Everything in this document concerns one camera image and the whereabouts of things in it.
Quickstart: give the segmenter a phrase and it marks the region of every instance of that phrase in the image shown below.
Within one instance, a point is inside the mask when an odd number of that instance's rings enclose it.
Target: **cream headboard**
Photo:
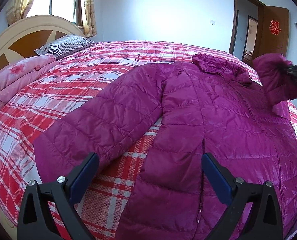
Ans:
[[[0,35],[0,69],[37,56],[35,49],[71,33],[85,37],[76,25],[58,16],[37,15],[19,20]]]

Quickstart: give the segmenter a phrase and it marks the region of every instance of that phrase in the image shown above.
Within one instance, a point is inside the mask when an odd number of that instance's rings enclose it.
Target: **jacket sleeve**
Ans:
[[[271,106],[297,98],[297,84],[283,71],[288,65],[289,61],[275,53],[265,54],[253,60],[254,69],[259,75]]]
[[[42,182],[67,175],[89,152],[100,157],[98,172],[126,152],[161,116],[173,71],[172,64],[136,67],[40,134],[33,145]]]

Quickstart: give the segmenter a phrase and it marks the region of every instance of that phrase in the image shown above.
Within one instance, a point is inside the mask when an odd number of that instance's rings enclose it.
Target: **blue gripper pad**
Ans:
[[[80,203],[99,166],[99,157],[94,154],[86,163],[70,188],[69,201],[72,205]]]
[[[232,187],[226,181],[219,168],[211,160],[208,153],[202,155],[202,169],[212,185],[217,198],[222,204],[229,206],[233,200]]]

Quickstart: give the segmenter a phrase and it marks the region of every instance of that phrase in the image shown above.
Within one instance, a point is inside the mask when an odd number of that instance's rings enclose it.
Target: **window frame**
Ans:
[[[72,22],[77,27],[82,28],[82,0],[75,0],[75,20],[76,22]],[[52,0],[50,0],[49,14],[52,15]]]

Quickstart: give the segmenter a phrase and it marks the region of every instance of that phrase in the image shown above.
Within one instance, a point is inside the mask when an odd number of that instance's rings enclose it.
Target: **wooden door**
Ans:
[[[286,8],[263,6],[259,17],[263,22],[261,38],[256,37],[253,59],[266,53],[286,55],[289,36],[289,11]]]

